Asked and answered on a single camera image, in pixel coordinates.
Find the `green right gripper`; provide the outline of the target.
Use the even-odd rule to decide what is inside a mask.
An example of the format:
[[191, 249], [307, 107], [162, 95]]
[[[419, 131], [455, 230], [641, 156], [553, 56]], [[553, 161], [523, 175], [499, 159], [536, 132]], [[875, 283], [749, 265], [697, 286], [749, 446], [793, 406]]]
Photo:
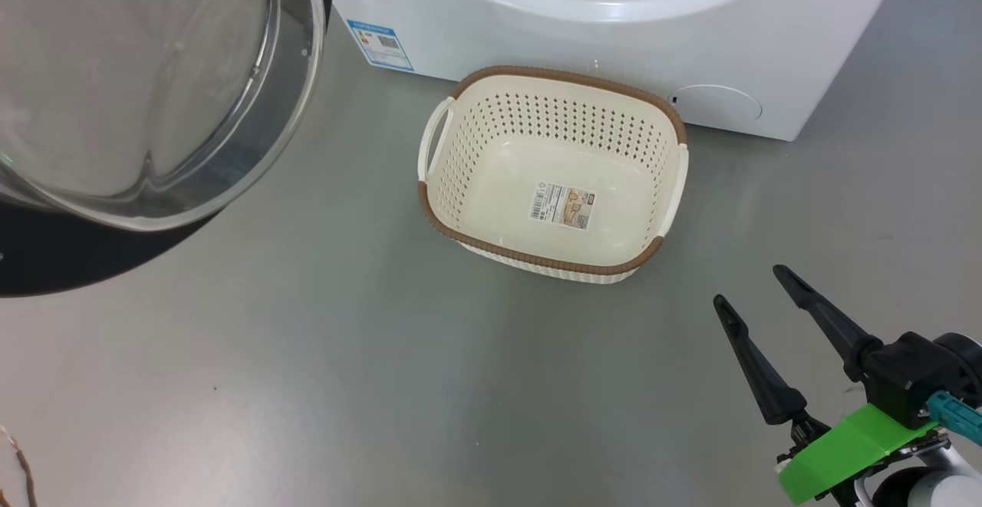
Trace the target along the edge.
[[[797, 308], [811, 315], [844, 363], [853, 382], [866, 379], [864, 357], [883, 347], [877, 337], [785, 265], [773, 273]], [[758, 349], [746, 322], [723, 296], [714, 297], [715, 312], [765, 423], [792, 423], [793, 448], [779, 456], [776, 478], [790, 503], [802, 506], [832, 498], [839, 506], [870, 506], [864, 479], [898, 462], [950, 444], [947, 431], [936, 423], [910, 430], [870, 403], [828, 426], [806, 412], [806, 398], [790, 387]]]

